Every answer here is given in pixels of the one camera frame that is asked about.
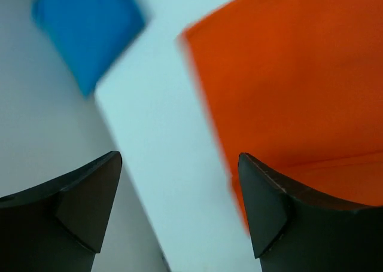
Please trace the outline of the orange t shirt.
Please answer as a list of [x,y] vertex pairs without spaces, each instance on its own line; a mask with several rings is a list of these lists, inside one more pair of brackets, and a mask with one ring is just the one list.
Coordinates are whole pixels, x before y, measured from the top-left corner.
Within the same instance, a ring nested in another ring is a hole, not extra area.
[[182,39],[242,216],[242,152],[382,205],[382,0],[232,0]]

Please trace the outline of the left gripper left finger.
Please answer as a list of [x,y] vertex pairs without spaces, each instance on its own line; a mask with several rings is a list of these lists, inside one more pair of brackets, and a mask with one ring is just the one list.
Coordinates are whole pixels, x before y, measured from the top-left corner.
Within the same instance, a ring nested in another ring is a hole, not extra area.
[[1,271],[91,271],[122,170],[111,151],[24,191],[1,197]]

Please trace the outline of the blue t shirt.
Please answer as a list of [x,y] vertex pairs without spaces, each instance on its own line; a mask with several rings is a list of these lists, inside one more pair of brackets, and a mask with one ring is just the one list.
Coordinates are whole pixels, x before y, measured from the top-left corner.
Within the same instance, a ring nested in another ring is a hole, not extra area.
[[32,15],[84,97],[146,25],[137,0],[34,0]]

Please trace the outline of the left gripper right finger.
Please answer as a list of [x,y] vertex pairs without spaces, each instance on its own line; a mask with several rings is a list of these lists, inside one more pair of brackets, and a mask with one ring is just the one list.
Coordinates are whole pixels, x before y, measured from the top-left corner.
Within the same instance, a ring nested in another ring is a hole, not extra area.
[[263,271],[382,270],[382,207],[319,192],[248,153],[238,173]]

